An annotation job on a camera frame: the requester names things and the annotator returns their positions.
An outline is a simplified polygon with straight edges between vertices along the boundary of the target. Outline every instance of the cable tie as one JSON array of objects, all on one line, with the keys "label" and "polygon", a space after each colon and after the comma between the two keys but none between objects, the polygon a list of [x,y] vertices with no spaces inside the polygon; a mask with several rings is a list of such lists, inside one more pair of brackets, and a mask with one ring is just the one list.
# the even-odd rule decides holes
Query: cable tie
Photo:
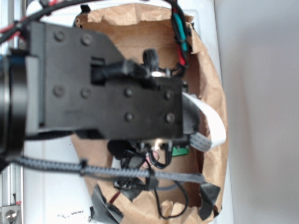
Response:
[{"label": "cable tie", "polygon": [[86,167],[87,167],[87,163],[88,160],[87,159],[81,159],[80,161],[80,165],[81,165],[81,169],[80,169],[80,176],[84,176],[86,174]]},{"label": "cable tie", "polygon": [[155,189],[159,184],[155,176],[155,171],[149,168],[149,177],[145,180],[145,185],[148,189]]}]

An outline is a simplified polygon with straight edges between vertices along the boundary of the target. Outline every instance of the brown paper bag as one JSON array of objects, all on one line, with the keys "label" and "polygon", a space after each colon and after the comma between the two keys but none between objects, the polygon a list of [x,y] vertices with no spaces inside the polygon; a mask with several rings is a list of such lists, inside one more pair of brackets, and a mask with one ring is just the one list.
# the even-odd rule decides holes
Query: brown paper bag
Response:
[{"label": "brown paper bag", "polygon": [[[161,68],[174,68],[178,62],[177,45],[171,26],[171,11],[167,8],[144,4],[127,4],[91,11],[76,18],[78,27],[96,30],[107,34],[119,51],[127,58],[142,63],[145,49],[154,48],[158,52]],[[218,75],[209,57],[206,47],[191,25],[192,17],[186,16],[187,26],[192,30],[189,44],[192,52],[189,56],[189,68],[184,80],[189,84],[189,92],[198,95],[204,102],[213,107],[227,129],[227,110],[225,95]],[[209,136],[204,116],[201,116],[200,132]],[[72,136],[73,144],[79,157],[89,159],[90,165],[110,167],[112,155],[107,150],[107,142],[102,140],[80,140]],[[159,218],[156,200],[152,192],[143,191],[132,202],[123,194],[115,199],[118,190],[113,183],[101,182],[86,178],[90,194],[95,185],[99,185],[107,202],[112,202],[124,215],[122,224],[195,224],[209,223],[221,210],[223,188],[228,161],[228,140],[221,146],[207,153],[190,149],[188,155],[174,157],[165,171],[178,173],[201,172],[207,182],[221,187],[214,207],[214,213],[202,221],[198,210],[201,206],[199,185],[186,183],[190,198],[189,208],[179,218],[163,220]],[[164,216],[176,215],[184,208],[184,197],[179,189],[159,193],[161,209]]]}]

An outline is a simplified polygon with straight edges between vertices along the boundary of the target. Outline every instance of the white surface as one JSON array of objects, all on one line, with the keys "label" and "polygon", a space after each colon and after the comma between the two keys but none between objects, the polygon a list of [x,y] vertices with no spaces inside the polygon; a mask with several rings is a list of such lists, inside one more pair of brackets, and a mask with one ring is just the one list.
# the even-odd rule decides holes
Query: white surface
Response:
[{"label": "white surface", "polygon": [[[78,163],[70,137],[26,142],[25,156]],[[25,224],[86,224],[92,206],[85,181],[76,174],[24,169]]]},{"label": "white surface", "polygon": [[236,224],[299,222],[299,1],[215,0]]},{"label": "white surface", "polygon": [[[100,7],[109,7],[113,5],[119,5],[120,3],[133,3],[133,2],[142,2],[138,0],[111,0],[111,1],[102,1],[101,3],[90,3],[89,6],[91,9],[97,9]],[[170,7],[169,4],[161,0],[151,0],[149,4],[160,5],[165,7]],[[215,25],[215,15],[214,15],[214,5],[212,0],[185,0],[184,2],[179,0],[179,3],[182,5],[182,8],[185,13],[193,15],[195,17],[195,29],[199,33],[203,43],[207,46],[209,54],[215,67],[220,76],[220,61],[219,61],[219,52],[218,52],[218,41]],[[37,2],[33,2],[29,5],[27,13],[32,13],[40,8],[40,5]],[[80,13],[80,7],[70,7],[66,10],[61,10],[56,13],[53,13],[51,17],[44,17],[44,21],[49,21],[51,23],[71,26],[73,20],[77,14]],[[32,150],[31,156],[38,156],[44,159],[60,159],[61,161],[78,161],[78,158],[74,155],[74,149],[71,149],[71,146],[68,146],[66,143],[68,140],[55,140],[45,143],[30,143],[30,148]],[[34,171],[26,171],[25,179],[25,189],[27,194],[27,200],[25,198],[25,206],[28,207],[28,212],[25,210],[26,220],[30,220],[30,224],[47,224],[47,223],[60,223],[60,224],[69,224],[69,223],[84,223],[83,220],[86,218],[86,215],[81,215],[82,222],[74,222],[72,216],[67,218],[58,217],[58,214],[69,215],[75,210],[84,210],[91,205],[89,195],[86,195],[86,192],[83,195],[80,195],[81,190],[86,191],[86,187],[83,179],[75,177],[73,175],[58,175],[56,179],[56,174],[43,174]],[[70,191],[70,186],[76,185],[75,182],[78,182],[76,189]],[[32,190],[34,185],[37,184],[36,190]],[[37,213],[41,214],[36,216],[31,214],[29,210],[37,208]],[[221,214],[214,220],[213,224],[233,224],[233,209],[232,209],[232,198],[231,198],[231,187],[230,187],[230,172],[228,166],[227,172],[227,181],[224,191],[223,198],[223,211]]]}]

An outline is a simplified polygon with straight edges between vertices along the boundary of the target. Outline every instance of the black cable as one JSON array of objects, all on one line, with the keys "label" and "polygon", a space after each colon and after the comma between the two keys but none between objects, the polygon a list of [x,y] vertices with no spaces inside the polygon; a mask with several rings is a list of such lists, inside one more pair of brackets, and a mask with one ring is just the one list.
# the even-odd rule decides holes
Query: black cable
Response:
[{"label": "black cable", "polygon": [[175,184],[181,189],[181,191],[182,191],[182,193],[183,193],[183,195],[184,195],[184,197],[185,197],[185,207],[184,207],[184,209],[183,209],[179,214],[177,214],[177,215],[174,215],[174,216],[168,216],[168,217],[163,216],[163,215],[162,215],[162,212],[161,212],[159,196],[158,196],[157,190],[155,189],[155,190],[154,190],[154,193],[155,193],[155,197],[156,197],[158,213],[159,213],[159,216],[161,216],[163,219],[177,218],[177,217],[183,215],[183,214],[186,212],[186,210],[187,210],[187,208],[188,208],[188,205],[189,205],[189,197],[188,197],[188,195],[187,195],[187,192],[185,191],[185,189],[183,188],[183,186],[182,186],[179,182],[177,182],[177,181],[174,181],[174,182],[175,182]]},{"label": "black cable", "polygon": [[[3,34],[3,36],[0,38],[0,44],[7,41],[8,38],[10,38],[15,32],[21,31],[30,22],[40,20],[44,15],[49,15],[52,12],[54,12],[56,10],[59,10],[59,9],[62,9],[62,8],[65,8],[65,7],[74,6],[74,5],[78,5],[78,4],[82,4],[82,3],[88,3],[88,2],[92,2],[92,1],[95,1],[95,0],[63,1],[63,2],[55,4],[53,6],[43,8],[42,10],[32,14],[31,16],[29,16],[27,18],[25,18],[23,21],[20,21],[20,22],[16,23],[10,30],[6,31]],[[173,0],[164,0],[164,1],[167,1],[168,3],[170,3],[172,8],[175,8],[178,11],[178,13],[180,13],[180,15],[181,15],[182,10],[180,9],[180,7],[178,6],[178,4],[176,2],[174,2]]]},{"label": "black cable", "polygon": [[124,180],[128,179],[127,177],[121,177],[121,176],[120,177],[103,177],[103,176],[98,176],[98,175],[89,174],[89,173],[85,173],[84,176],[91,177],[91,178],[94,178],[94,179],[99,179],[101,181],[111,181],[111,182],[124,181]]},{"label": "black cable", "polygon": [[[8,31],[4,32],[3,35],[0,37],[0,44],[4,43],[5,41],[7,41],[12,35],[14,35],[16,32],[18,31],[23,31],[24,27],[27,26],[28,24],[30,24],[30,22],[32,21],[38,21],[40,20],[44,15],[50,15],[53,11],[65,8],[65,7],[69,7],[69,6],[74,6],[74,5],[78,5],[78,4],[82,4],[82,3],[88,3],[88,2],[92,2],[95,0],[70,0],[70,1],[64,1],[58,4],[55,4],[53,6],[49,6],[49,7],[45,7],[42,10],[40,10],[39,12],[36,12],[35,14],[32,14],[31,16],[25,18],[22,21],[16,22],[15,25],[9,29]],[[187,29],[186,29],[186,25],[185,25],[185,16],[184,13],[182,11],[182,9],[179,7],[179,5],[177,4],[177,1],[174,0],[163,0],[168,2],[169,4],[171,4],[172,7],[172,16],[171,16],[171,21],[172,21],[172,26],[173,29],[175,31],[175,36],[176,36],[176,40],[180,41],[181,37],[178,31],[178,25],[176,24],[175,18],[174,18],[174,13],[177,13],[180,17],[180,20],[182,21],[182,25],[183,25],[183,30],[186,36],[187,35]],[[183,44],[182,43],[178,43],[181,54],[183,59],[185,60],[186,65],[183,66],[187,66],[187,52],[183,49]],[[184,74],[184,69],[180,69],[180,71],[178,72],[179,75],[177,75],[177,77],[181,77]]]}]

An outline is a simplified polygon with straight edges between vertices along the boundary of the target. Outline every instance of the gray braided cable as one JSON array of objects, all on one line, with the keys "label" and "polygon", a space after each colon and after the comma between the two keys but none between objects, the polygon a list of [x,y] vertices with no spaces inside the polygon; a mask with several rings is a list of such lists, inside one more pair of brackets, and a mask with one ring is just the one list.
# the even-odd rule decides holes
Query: gray braided cable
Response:
[{"label": "gray braided cable", "polygon": [[[114,168],[104,168],[104,167],[96,167],[96,166],[86,166],[82,170],[81,164],[45,161],[45,160],[31,159],[26,157],[20,157],[19,159],[13,162],[30,169],[52,171],[52,172],[81,173],[81,174],[86,173],[86,174],[100,174],[100,175],[109,175],[109,176],[145,177],[145,178],[150,176],[148,170],[129,169],[129,168],[114,169]],[[199,184],[205,182],[204,176],[200,173],[179,174],[179,173],[166,173],[166,172],[157,171],[155,172],[155,177],[157,179],[164,179],[164,180],[178,181],[178,182],[193,182]]]}]

